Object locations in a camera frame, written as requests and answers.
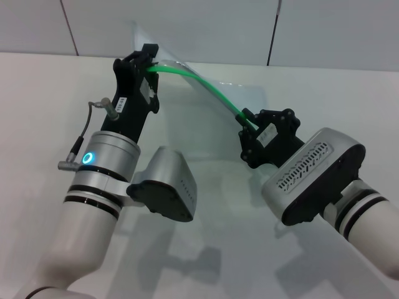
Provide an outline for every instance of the ventilation grille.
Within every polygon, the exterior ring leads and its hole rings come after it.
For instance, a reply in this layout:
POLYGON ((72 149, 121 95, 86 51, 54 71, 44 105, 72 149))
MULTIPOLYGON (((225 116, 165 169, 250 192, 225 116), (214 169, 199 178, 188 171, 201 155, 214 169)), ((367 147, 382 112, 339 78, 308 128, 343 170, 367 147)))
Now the ventilation grille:
POLYGON ((184 180, 181 180, 180 183, 188 198, 190 198, 191 202, 193 202, 193 196, 191 195, 190 187, 184 182, 184 180))
POLYGON ((302 159, 295 163, 289 172, 285 173, 277 181, 278 188, 289 193, 298 185, 313 169, 316 168, 330 153, 332 148, 326 142, 319 142, 311 148, 302 159))

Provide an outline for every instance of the white label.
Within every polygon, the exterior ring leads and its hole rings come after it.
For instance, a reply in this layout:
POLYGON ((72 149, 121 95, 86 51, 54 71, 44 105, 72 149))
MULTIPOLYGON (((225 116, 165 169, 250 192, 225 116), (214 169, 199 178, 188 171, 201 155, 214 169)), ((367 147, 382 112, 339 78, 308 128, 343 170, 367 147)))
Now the white label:
POLYGON ((140 92, 142 93, 143 97, 147 101, 148 104, 151 103, 150 100, 150 86, 148 84, 148 81, 143 79, 142 85, 140 86, 140 92))
POLYGON ((119 98, 117 107, 115 108, 118 113, 122 112, 122 110, 126 104, 126 100, 127 100, 127 98, 119 98))
POLYGON ((266 147, 270 141, 273 140, 274 137, 277 136, 277 128, 276 126, 271 123, 270 125, 268 125, 266 127, 266 129, 264 129, 264 131, 257 137, 257 140, 259 140, 263 147, 266 147))

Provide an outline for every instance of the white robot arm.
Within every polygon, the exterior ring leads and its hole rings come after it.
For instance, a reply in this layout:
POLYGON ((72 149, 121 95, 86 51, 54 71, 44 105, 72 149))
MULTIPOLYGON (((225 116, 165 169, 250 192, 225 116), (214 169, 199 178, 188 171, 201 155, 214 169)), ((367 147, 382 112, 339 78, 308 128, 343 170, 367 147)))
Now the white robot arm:
POLYGON ((303 144, 290 109, 243 113, 259 128, 242 121, 242 159, 252 168, 279 167, 262 187, 274 215, 296 225, 320 214, 382 273, 399 280, 399 209, 359 178, 365 147, 329 128, 303 144))
POLYGON ((89 117, 59 169, 76 172, 62 205, 52 243, 32 278, 15 299, 89 299, 68 291, 76 280, 98 269, 107 252, 119 213, 126 206, 147 206, 174 221, 188 222, 196 208, 196 183, 183 155, 160 147, 145 171, 135 173, 137 145, 149 112, 159 108, 158 75, 146 73, 158 46, 146 44, 113 65, 117 92, 110 100, 89 103, 89 117), (155 93, 149 96, 149 89, 155 93), (90 122, 92 106, 107 116, 94 133, 81 163, 74 162, 90 122))

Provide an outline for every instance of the white wall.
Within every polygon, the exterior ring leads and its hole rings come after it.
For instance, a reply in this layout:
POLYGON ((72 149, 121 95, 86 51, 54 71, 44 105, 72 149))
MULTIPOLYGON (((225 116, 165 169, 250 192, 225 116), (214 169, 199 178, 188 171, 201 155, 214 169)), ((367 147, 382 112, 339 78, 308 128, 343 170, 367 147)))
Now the white wall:
POLYGON ((74 55, 60 2, 1 0, 0 52, 74 55))
POLYGON ((399 1, 282 0, 270 65, 399 70, 399 1))
POLYGON ((266 65, 278 0, 64 0, 80 55, 123 57, 137 22, 181 60, 266 65))

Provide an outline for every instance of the blue led ring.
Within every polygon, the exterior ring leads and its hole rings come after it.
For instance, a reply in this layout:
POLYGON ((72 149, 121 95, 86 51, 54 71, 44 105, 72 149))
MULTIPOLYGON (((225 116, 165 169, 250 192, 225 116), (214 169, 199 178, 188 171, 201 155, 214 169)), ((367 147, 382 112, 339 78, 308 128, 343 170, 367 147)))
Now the blue led ring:
POLYGON ((94 160, 94 154, 93 153, 87 153, 83 156, 82 163, 83 164, 89 164, 94 160))

